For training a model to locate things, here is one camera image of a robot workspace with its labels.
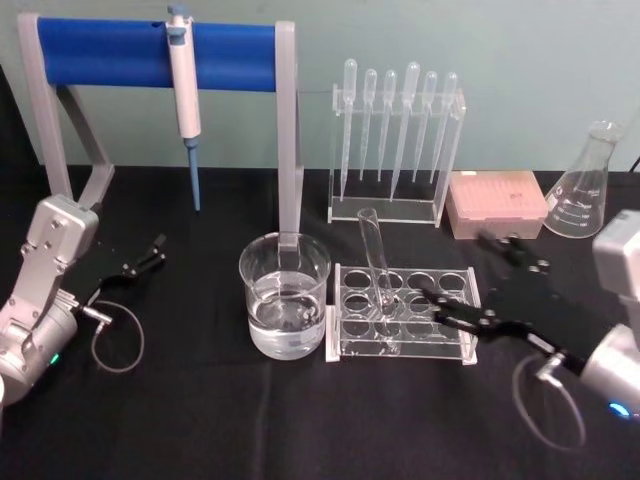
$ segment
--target blue horizontal bar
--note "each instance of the blue horizontal bar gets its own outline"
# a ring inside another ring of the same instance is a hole
[[[52,85],[171,88],[164,22],[40,18]],[[198,88],[275,92],[273,26],[194,24]]]

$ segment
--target pipette tip box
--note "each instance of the pipette tip box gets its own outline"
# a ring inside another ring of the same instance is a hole
[[[531,171],[453,172],[446,207],[458,240],[473,239],[480,230],[536,238],[548,212]]]

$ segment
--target clear acrylic rack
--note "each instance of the clear acrylic rack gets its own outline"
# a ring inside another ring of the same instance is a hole
[[[415,282],[429,279],[434,288],[460,302],[480,306],[473,268],[433,270],[391,268],[391,284],[398,302],[397,314],[383,322],[371,315],[375,294],[370,272],[362,267],[334,268],[334,300],[327,316],[327,361],[340,357],[414,357],[477,363],[477,337],[440,325],[434,320],[436,306],[421,293]]]
[[[344,197],[341,199],[341,161],[343,154],[343,128],[345,121],[345,101],[343,90],[333,86],[333,125],[331,134],[332,165],[329,180],[329,209],[327,220],[357,221],[357,212],[373,207],[381,222],[423,223],[440,226],[449,177],[453,170],[456,150],[460,140],[462,124],[466,114],[464,95],[456,89],[450,106],[443,102],[446,96],[436,93],[431,107],[424,103],[423,93],[415,94],[408,121],[404,154],[402,155],[399,181],[393,200],[390,199],[392,172],[398,150],[399,131],[403,114],[402,96],[396,92],[392,102],[391,115],[382,155],[381,178],[378,179],[379,145],[383,117],[383,91],[375,92],[371,109],[369,141],[365,166],[360,178],[361,136],[364,117],[364,92],[357,91],[353,103],[351,138],[349,140],[349,169]],[[413,169],[419,143],[420,123],[427,111],[426,135],[419,169],[414,180]],[[438,130],[442,130],[440,148],[436,148]]]

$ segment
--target cable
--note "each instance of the cable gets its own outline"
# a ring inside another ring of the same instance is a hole
[[[564,386],[559,381],[557,381],[557,379],[555,379],[556,380],[555,382],[546,382],[546,383],[548,383],[549,385],[551,385],[554,388],[557,388],[560,391],[560,393],[562,394],[563,398],[569,404],[569,407],[571,409],[571,413],[573,413],[573,416],[576,419],[576,424],[578,426],[578,433],[580,435],[580,438],[578,439],[578,442],[576,443],[576,445],[573,445],[573,446],[559,445],[559,444],[549,440],[540,431],[540,429],[538,428],[536,423],[531,418],[531,415],[529,415],[529,412],[527,411],[527,408],[524,406],[524,403],[522,402],[522,396],[520,395],[520,388],[519,388],[520,377],[522,376],[522,372],[524,371],[524,368],[527,365],[532,363],[534,360],[539,360],[540,358],[541,358],[540,355],[537,354],[537,353],[533,354],[533,355],[529,355],[528,357],[525,357],[522,361],[520,361],[520,363],[513,370],[513,375],[511,377],[511,387],[512,387],[512,394],[513,394],[513,402],[515,403],[516,409],[518,410],[518,413],[520,414],[520,416],[522,417],[524,422],[527,424],[529,429],[531,429],[533,434],[540,441],[542,441],[542,443],[544,443],[548,447],[555,448],[556,450],[561,450],[561,451],[565,451],[565,452],[570,452],[570,451],[577,450],[577,449],[583,447],[585,445],[585,443],[587,442],[587,430],[586,430],[586,427],[584,425],[584,420],[582,418],[582,414],[580,413],[580,409],[576,405],[576,402],[573,400],[573,397],[566,390],[566,388],[564,388]]]
[[[629,173],[635,172],[638,164],[640,164],[640,157],[638,157],[638,159],[633,162],[633,165],[631,165],[631,168],[629,169]]]
[[[138,366],[138,364],[140,363],[140,360],[142,360],[142,355],[144,354],[144,330],[142,328],[142,324],[140,323],[140,320],[138,320],[138,317],[136,317],[135,314],[131,310],[129,310],[124,305],[120,305],[119,303],[109,302],[107,300],[96,300],[95,302],[93,302],[93,304],[94,305],[107,305],[107,306],[110,306],[110,307],[118,308],[118,309],[122,310],[123,312],[129,314],[129,316],[133,319],[133,322],[135,323],[136,327],[138,328],[138,332],[140,333],[140,349],[138,351],[138,357],[133,361],[133,363],[131,365],[129,365],[127,367],[115,368],[115,367],[110,367],[109,365],[105,364],[102,360],[100,360],[98,358],[98,354],[96,353],[96,343],[98,342],[98,336],[102,332],[102,329],[98,328],[96,330],[96,333],[94,333],[94,335],[93,335],[93,339],[91,340],[91,354],[93,355],[93,359],[96,361],[96,363],[100,367],[105,369],[107,372],[111,372],[111,373],[126,373],[126,372],[129,372],[129,371],[133,370],[134,368],[136,368]]]

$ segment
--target box lid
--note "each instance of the box lid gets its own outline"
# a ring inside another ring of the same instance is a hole
[[[548,207],[531,171],[453,172],[450,193],[458,216],[470,220],[547,216]]]

